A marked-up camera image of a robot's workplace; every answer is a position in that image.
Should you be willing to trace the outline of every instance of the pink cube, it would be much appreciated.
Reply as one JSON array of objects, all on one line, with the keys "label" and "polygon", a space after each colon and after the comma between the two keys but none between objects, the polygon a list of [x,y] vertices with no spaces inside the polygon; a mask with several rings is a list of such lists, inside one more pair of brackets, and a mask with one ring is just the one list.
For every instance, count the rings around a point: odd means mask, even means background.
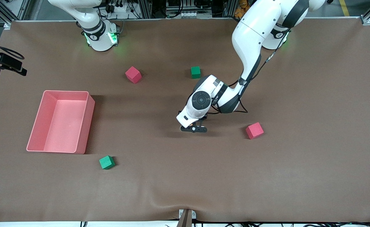
[{"label": "pink cube", "polygon": [[139,80],[142,78],[140,72],[133,66],[128,71],[126,71],[125,74],[126,77],[134,84],[139,82]]},{"label": "pink cube", "polygon": [[263,134],[263,129],[259,122],[247,127],[247,134],[250,139],[257,138]]},{"label": "pink cube", "polygon": [[84,154],[94,105],[86,91],[46,90],[27,151]]}]

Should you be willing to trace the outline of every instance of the cube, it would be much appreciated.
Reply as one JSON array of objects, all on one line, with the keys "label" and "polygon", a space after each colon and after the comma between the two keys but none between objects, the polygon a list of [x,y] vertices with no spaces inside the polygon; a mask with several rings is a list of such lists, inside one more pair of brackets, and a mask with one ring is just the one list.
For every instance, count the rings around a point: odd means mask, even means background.
[{"label": "cube", "polygon": [[115,162],[113,161],[113,158],[109,155],[103,157],[100,159],[101,168],[104,170],[108,170],[115,166]]},{"label": "cube", "polygon": [[126,77],[132,82],[137,83],[142,78],[142,75],[135,67],[130,67],[129,70],[126,71]]},{"label": "cube", "polygon": [[259,122],[247,127],[247,134],[250,139],[257,138],[263,134],[263,129]]},{"label": "cube", "polygon": [[199,79],[200,78],[200,67],[199,66],[191,67],[191,74],[192,74],[192,79]]}]

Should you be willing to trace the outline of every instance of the brown table surface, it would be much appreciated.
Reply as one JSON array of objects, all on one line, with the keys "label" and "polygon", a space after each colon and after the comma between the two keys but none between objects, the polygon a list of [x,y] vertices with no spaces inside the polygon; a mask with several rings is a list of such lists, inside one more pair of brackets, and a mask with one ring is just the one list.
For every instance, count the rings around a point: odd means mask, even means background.
[{"label": "brown table surface", "polygon": [[[14,22],[0,44],[28,75],[0,76],[0,221],[164,220],[181,208],[201,221],[370,221],[370,27],[304,20],[245,92],[248,114],[179,131],[191,66],[228,84],[242,72],[235,25],[130,21],[99,53],[74,23]],[[44,90],[95,99],[86,154],[25,151]],[[249,140],[255,122],[265,135]],[[102,170],[105,155],[118,166]]]}]

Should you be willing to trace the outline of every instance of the pink bin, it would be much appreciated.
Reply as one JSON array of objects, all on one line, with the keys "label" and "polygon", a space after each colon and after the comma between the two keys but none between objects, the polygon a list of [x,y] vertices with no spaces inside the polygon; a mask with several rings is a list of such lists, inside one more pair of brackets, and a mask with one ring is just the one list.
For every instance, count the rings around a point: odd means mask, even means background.
[{"label": "pink bin", "polygon": [[27,151],[84,154],[94,105],[86,91],[44,91]]}]

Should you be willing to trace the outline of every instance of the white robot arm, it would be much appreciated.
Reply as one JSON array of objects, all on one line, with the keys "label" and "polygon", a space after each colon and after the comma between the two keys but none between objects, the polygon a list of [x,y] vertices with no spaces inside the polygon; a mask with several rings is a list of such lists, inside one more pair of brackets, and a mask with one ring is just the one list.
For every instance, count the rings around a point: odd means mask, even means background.
[{"label": "white robot arm", "polygon": [[290,28],[299,24],[308,9],[317,9],[325,0],[258,0],[242,17],[232,35],[235,51],[241,59],[244,70],[234,88],[214,75],[202,77],[195,85],[184,109],[176,119],[189,127],[208,112],[210,106],[220,113],[234,112],[241,96],[253,79],[261,60],[260,49],[276,49],[281,46]]},{"label": "white robot arm", "polygon": [[93,8],[101,0],[48,0],[50,4],[65,10],[74,17],[84,30],[88,44],[96,51],[106,51],[118,43],[116,24],[101,20]]}]

